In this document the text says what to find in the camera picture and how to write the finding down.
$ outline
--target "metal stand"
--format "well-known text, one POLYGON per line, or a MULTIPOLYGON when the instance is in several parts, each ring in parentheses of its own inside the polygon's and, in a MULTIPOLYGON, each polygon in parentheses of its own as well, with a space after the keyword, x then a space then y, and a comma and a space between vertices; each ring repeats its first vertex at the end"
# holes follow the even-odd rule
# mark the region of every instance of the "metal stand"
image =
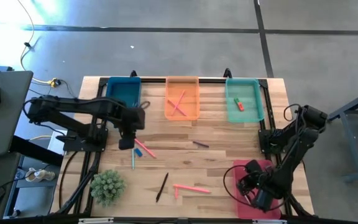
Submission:
POLYGON ((61 166, 63 156, 49 151, 34 143, 24 140, 20 137, 13 136, 10 152, 18 152, 23 156, 38 159, 51 165, 61 166))
MULTIPOLYGON (((358 111, 356 111, 356 109, 358 109, 358 97, 352 100, 350 103, 329 114, 328 121, 332 121, 336 118, 341 119, 345 130, 346 138, 349 141, 352 158, 354 159, 354 163, 356 164, 358 170, 358 150, 356 147, 356 137, 354 136, 354 133, 349 125, 349 119, 347 117, 348 114, 358 114, 358 111)), ((345 182, 352 182, 355 180, 358 180, 358 173, 344 176, 345 182)))

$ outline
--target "pink marker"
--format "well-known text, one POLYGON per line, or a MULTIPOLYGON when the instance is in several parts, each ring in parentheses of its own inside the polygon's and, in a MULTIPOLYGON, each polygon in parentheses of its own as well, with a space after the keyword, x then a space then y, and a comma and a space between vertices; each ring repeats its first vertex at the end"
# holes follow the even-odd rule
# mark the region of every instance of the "pink marker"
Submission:
MULTIPOLYGON (((176 104, 174 102, 172 102, 172 100, 168 99, 168 102, 171 103, 173 106, 176 106, 176 104)), ((185 112, 183 112, 183 110, 181 110, 179 107, 177 107, 177 110, 179 112, 181 112, 183 115, 187 116, 187 114, 185 112)))
POLYGON ((189 187, 189 186, 185 186, 185 185, 179 185, 179 184, 174 184, 174 187, 181 188, 181 189, 187 189, 187 190, 194 190, 194 191, 198 191, 198 192, 204 192, 204 193, 211 193, 209 190, 206 189, 202 189, 199 187, 189 187))
POLYGON ((139 140, 135 139, 135 142, 140 145, 147 153, 150 154, 150 156, 152 156, 153 158, 156 158, 156 156, 154 155, 154 153, 152 151, 150 151, 150 149, 147 149, 146 146, 144 146, 139 140))
POLYGON ((184 95, 184 94, 185 94, 185 91, 183 90, 183 92, 181 93, 180 98, 179 98, 179 100, 178 100, 178 103, 175 105, 175 108, 174 108, 173 111, 172 111, 171 116, 174 114, 175 110, 178 108, 178 105, 179 105, 181 99, 183 98, 183 95, 184 95))

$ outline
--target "wooden tabletop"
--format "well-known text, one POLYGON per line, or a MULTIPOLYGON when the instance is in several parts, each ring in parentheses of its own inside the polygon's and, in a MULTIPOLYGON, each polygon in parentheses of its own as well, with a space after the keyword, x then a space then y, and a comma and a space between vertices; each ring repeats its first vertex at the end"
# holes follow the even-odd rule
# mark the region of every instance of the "wooden tabletop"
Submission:
MULTIPOLYGON (((80 91, 81 99, 96 96, 100 77, 84 77, 80 91)), ((283 110, 288 106, 284 80, 269 78, 268 88, 277 128, 288 124, 283 110)), ((223 84, 200 83, 200 117, 196 121, 169 121, 164 116, 164 83, 143 83, 141 101, 150 101, 146 109, 145 129, 137 132, 137 138, 157 156, 146 152, 135 160, 131 168, 131 150, 118 149, 119 133, 108 124, 109 138, 102 153, 99 172, 118 170, 127 183, 127 189, 117 204, 103 208, 94 202, 93 217, 193 217, 193 218, 237 218, 235 203, 223 187, 223 174, 237 159, 264 159, 260 153, 257 131, 259 123, 228 123, 223 84), (209 145, 203 148, 193 144, 200 141, 209 145), (160 201, 155 198, 161 188, 165 174, 169 178, 160 201), (202 187, 211 194, 199 194, 181 190, 179 198, 174 196, 173 184, 202 187)), ((76 114, 75 119, 90 123, 91 116, 76 114)), ((65 156, 60 173, 70 155, 65 156)), ((84 153, 79 152, 69 164, 63 183, 63 203, 78 185, 84 153)), ((233 190, 231 177, 227 186, 233 190)), ((58 210, 58 188, 55 191, 51 212, 58 210)), ((304 209, 313 213, 305 170, 300 164, 295 173, 292 192, 304 209)), ((84 191, 84 209, 88 188, 84 191)))

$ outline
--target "plastic bin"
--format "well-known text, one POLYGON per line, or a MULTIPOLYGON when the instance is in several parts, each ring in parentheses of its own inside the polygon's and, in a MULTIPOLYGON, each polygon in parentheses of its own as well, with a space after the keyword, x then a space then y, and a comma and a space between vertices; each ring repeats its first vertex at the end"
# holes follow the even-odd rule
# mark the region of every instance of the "plastic bin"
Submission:
POLYGON ((106 96, 125 102, 127 107, 136 107, 140 101, 139 77, 111 77, 107 83, 106 96))
POLYGON ((165 81, 165 117, 171 121, 193 121, 199 116, 198 77, 167 77, 165 81))
POLYGON ((260 97, 258 79, 228 78, 226 80, 227 120, 232 123, 259 122, 264 118, 264 107, 260 97), (235 98, 242 103, 240 111, 235 98))

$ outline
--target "orange bin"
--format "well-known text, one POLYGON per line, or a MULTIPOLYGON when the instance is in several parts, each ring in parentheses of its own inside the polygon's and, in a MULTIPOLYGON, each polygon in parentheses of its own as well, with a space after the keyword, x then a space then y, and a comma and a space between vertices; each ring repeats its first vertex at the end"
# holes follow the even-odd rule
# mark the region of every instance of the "orange bin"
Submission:
POLYGON ((165 117, 171 121, 193 121, 199 116, 198 77, 167 77, 165 80, 165 117))

